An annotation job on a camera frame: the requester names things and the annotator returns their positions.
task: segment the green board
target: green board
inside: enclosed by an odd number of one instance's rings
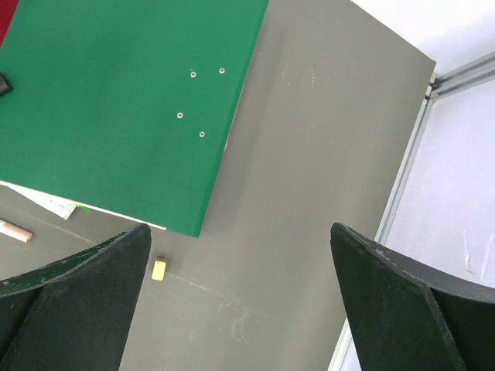
[[[0,180],[199,235],[267,4],[21,0]]]

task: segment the small yellow block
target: small yellow block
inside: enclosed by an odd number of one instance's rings
[[[153,267],[152,280],[163,281],[166,266],[166,260],[162,257],[157,257],[155,260],[155,266]]]

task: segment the scratch mark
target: scratch mark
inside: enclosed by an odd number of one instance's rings
[[[469,259],[471,256],[469,255],[468,247],[467,247],[467,231],[463,231],[463,240],[464,240],[464,267],[468,271],[468,273],[474,274],[473,271],[469,268]]]
[[[488,240],[488,244],[486,245],[486,253],[485,260],[483,261],[483,266],[481,267],[481,277],[480,283],[483,283],[483,278],[485,277],[486,265],[488,264],[488,258],[490,257],[490,253],[492,251],[493,238],[495,238],[495,234],[492,234]]]
[[[61,226],[57,226],[57,225],[55,225],[53,223],[47,222],[47,221],[45,221],[45,220],[43,220],[41,218],[38,218],[37,216],[31,216],[31,217],[33,217],[34,219],[36,219],[36,221],[39,222],[39,223],[41,223],[41,224],[45,224],[47,226],[51,226],[52,228],[55,228],[56,230],[59,230],[61,232],[67,233],[67,234],[70,234],[71,236],[76,237],[79,240],[86,241],[88,243],[91,243],[92,245],[96,245],[96,242],[94,242],[92,240],[89,240],[86,237],[82,237],[79,234],[76,234],[74,232],[70,232],[69,230],[66,230],[65,228],[62,228]]]
[[[79,255],[79,256],[77,256],[77,257],[71,257],[71,258],[69,258],[69,259],[64,260],[64,261],[62,262],[62,264],[65,264],[67,261],[71,261],[71,260],[74,260],[74,259],[80,259],[80,258],[82,258],[82,257],[86,257],[87,255],[95,255],[95,254],[97,254],[97,253],[98,253],[98,252],[94,252],[94,251],[92,251],[92,252],[90,252],[90,253],[82,254],[82,255]]]
[[[252,314],[253,311],[251,309],[244,308],[241,315],[236,317],[230,324],[230,335],[236,342],[243,342],[244,344],[251,346],[251,343],[244,336],[244,325]]]
[[[158,298],[156,297],[156,295],[152,294],[151,292],[148,293],[148,298],[158,300]]]
[[[171,273],[167,273],[167,274],[169,275],[169,277],[174,277],[174,278],[178,279],[179,281],[186,282],[189,286],[193,286],[194,288],[199,288],[200,290],[203,290],[203,291],[208,291],[211,294],[214,294],[216,296],[220,296],[221,298],[227,298],[227,296],[222,294],[221,292],[212,290],[211,288],[207,288],[206,286],[203,286],[201,284],[197,284],[196,282],[189,281],[185,278],[176,276],[174,274],[171,274]]]
[[[198,336],[197,336],[197,332],[192,330],[190,333],[189,333],[189,341],[190,342],[197,342],[198,340]]]
[[[220,303],[218,309],[217,309],[217,314],[220,313],[222,311],[222,309],[224,309],[224,306],[225,306],[225,302],[227,301],[227,299],[224,299],[222,300],[222,302]]]

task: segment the gray floor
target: gray floor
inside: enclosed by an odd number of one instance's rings
[[[168,272],[150,261],[121,370],[326,370],[344,320],[329,228],[374,237],[432,70],[347,0],[271,0],[203,233],[153,230]],[[0,217],[35,233],[0,236],[0,278],[133,224],[4,187]]]

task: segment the white wall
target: white wall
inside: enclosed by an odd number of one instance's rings
[[[385,245],[495,288],[495,81],[433,104]],[[359,371],[350,343],[340,371]]]
[[[494,0],[353,0],[437,62],[442,75],[495,51]]]

